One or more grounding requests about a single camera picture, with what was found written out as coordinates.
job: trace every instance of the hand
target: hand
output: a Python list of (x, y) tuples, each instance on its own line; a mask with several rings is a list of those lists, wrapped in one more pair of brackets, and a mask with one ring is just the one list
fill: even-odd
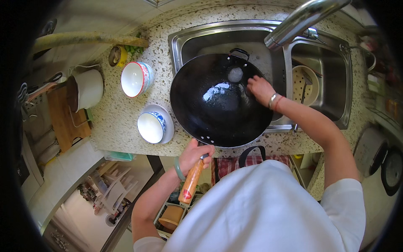
[(269, 107), (270, 98), (276, 93), (267, 80), (257, 75), (255, 75), (253, 79), (248, 79), (247, 88), (252, 94), (254, 94), (256, 100), (265, 107)]
[(199, 161), (200, 157), (206, 153), (208, 153), (208, 157), (203, 159), (203, 169), (206, 169), (211, 162), (211, 157), (214, 154), (214, 145), (197, 146), (197, 140), (195, 138), (190, 140), (182, 154), (179, 156), (179, 167), (185, 177), (190, 169), (195, 166), (196, 162)]

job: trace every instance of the woman's left hand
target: woman's left hand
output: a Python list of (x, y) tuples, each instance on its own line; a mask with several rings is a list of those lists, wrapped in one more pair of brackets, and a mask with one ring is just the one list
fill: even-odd
[(190, 140), (182, 154), (179, 156), (179, 167), (185, 177), (190, 169), (195, 166), (196, 162), (199, 161), (200, 157), (206, 153), (208, 153), (208, 157), (203, 159), (203, 169), (206, 169), (211, 162), (212, 155), (214, 154), (214, 145), (197, 146), (197, 140), (195, 138)]

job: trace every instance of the stainless steel sink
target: stainless steel sink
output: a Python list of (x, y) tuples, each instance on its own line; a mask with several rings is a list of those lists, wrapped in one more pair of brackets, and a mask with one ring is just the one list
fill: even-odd
[[(168, 42), (173, 74), (196, 56), (229, 52), (238, 47), (250, 54), (249, 61), (263, 73), (278, 93), (292, 98), (293, 57), (324, 76), (320, 79), (318, 100), (311, 107), (332, 119), (340, 129), (346, 129), (351, 108), (351, 66), (349, 54), (343, 55), (339, 45), (348, 46), (348, 43), (318, 31), (326, 45), (296, 37), (291, 44), (283, 46), (283, 50), (268, 50), (264, 38), (280, 23), (267, 20), (225, 21), (171, 34)], [(287, 132), (293, 128), (293, 124), (286, 116), (275, 113), (266, 132)]]

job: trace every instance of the red string bracelet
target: red string bracelet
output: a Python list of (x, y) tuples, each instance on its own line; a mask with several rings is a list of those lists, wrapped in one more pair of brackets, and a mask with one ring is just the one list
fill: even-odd
[(274, 111), (277, 111), (277, 105), (283, 98), (284, 98), (284, 96), (281, 96), (280, 99), (276, 102), (276, 105), (274, 106)]

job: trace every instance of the white t-shirt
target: white t-shirt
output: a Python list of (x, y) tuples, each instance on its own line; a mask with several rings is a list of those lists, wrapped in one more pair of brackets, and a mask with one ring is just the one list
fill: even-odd
[(365, 230), (361, 184), (342, 179), (319, 204), (285, 164), (266, 160), (223, 177), (167, 242), (137, 240), (135, 252), (359, 250)]

